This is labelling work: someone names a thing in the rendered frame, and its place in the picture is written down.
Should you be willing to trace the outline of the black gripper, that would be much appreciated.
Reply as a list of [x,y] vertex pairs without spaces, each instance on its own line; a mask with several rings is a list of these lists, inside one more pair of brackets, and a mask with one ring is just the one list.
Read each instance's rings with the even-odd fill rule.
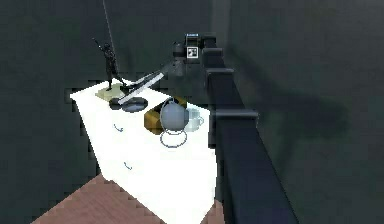
[[[182,42],[173,43],[172,51],[173,59],[167,63],[162,72],[165,75],[178,76],[182,77],[185,75],[185,61],[186,61],[186,49],[185,44]],[[128,101],[129,99],[137,96],[139,93],[145,89],[154,85],[158,80],[162,79],[164,74],[160,70],[154,71],[150,74],[145,75],[144,77],[138,79],[137,81],[131,84],[124,84],[124,90],[132,90],[124,97],[121,97],[118,101],[120,105]]]

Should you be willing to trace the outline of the black shallow dish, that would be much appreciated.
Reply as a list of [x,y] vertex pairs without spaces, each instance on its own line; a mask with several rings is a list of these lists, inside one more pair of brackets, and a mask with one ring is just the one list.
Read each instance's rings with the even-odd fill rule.
[[133,97],[122,104],[122,110],[135,113],[144,110],[148,106],[148,101],[143,97]]

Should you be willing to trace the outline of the black flat disc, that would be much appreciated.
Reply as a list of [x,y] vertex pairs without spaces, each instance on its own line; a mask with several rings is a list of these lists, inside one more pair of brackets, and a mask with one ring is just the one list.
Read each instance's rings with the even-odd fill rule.
[[112,109],[112,110],[120,110],[120,109],[123,109],[123,110],[126,110],[128,108],[127,105],[120,105],[118,103],[119,99],[118,98],[112,98],[110,101],[109,101],[109,107]]

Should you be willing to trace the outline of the brown box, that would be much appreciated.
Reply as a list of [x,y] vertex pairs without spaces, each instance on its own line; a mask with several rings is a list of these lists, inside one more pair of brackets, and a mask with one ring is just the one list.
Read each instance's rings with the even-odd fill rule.
[[187,101],[181,97],[171,97],[166,99],[162,103],[158,104],[154,108],[150,109],[144,114],[144,127],[155,135],[160,135],[163,132],[163,128],[160,122],[160,111],[164,104],[168,104],[170,101],[174,101],[182,107],[187,107]]

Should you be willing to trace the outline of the black figure statue olive base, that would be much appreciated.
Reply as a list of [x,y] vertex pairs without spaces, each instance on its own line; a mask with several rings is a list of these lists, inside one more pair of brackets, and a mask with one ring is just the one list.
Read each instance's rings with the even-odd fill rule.
[[126,87],[126,83],[123,81],[117,69],[116,55],[109,43],[105,43],[104,45],[100,45],[99,42],[93,38],[93,41],[96,43],[98,49],[103,53],[105,58],[105,67],[108,81],[107,91],[112,90],[112,79],[117,79],[124,87]]

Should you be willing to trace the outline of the white mug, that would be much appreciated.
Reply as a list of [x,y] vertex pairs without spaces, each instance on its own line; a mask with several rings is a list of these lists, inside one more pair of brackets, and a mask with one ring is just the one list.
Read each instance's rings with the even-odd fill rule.
[[200,111],[196,108],[188,108],[187,111],[189,112],[189,121],[184,130],[186,132],[197,131],[204,123],[204,118],[201,116]]

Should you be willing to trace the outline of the white chest of drawers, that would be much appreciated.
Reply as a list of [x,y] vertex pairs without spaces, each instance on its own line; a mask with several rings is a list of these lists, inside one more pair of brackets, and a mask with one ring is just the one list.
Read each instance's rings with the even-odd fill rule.
[[214,204],[217,165],[208,147],[209,111],[187,135],[159,137],[144,127],[144,113],[112,110],[96,93],[108,84],[72,93],[102,175],[166,224],[200,224]]

